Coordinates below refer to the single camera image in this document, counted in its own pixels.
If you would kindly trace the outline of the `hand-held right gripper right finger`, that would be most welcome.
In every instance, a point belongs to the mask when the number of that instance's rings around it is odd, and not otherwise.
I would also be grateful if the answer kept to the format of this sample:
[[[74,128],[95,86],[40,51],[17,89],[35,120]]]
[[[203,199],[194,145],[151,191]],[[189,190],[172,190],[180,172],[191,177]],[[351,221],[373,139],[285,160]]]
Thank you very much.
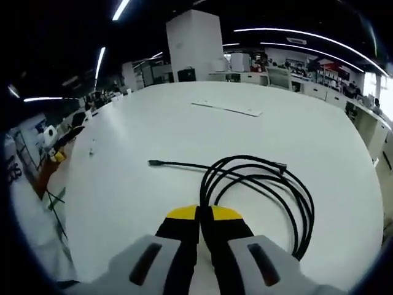
[[[299,261],[269,238],[254,235],[235,210],[203,206],[200,214],[221,294],[337,294],[306,277]]]

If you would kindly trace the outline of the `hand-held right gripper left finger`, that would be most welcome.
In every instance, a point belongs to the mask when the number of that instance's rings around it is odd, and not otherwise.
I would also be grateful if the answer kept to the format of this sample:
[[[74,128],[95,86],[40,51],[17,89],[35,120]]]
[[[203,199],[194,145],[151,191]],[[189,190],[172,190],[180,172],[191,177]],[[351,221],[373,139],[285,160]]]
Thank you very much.
[[[155,235],[116,255],[92,294],[188,294],[197,263],[200,207],[170,211]]]

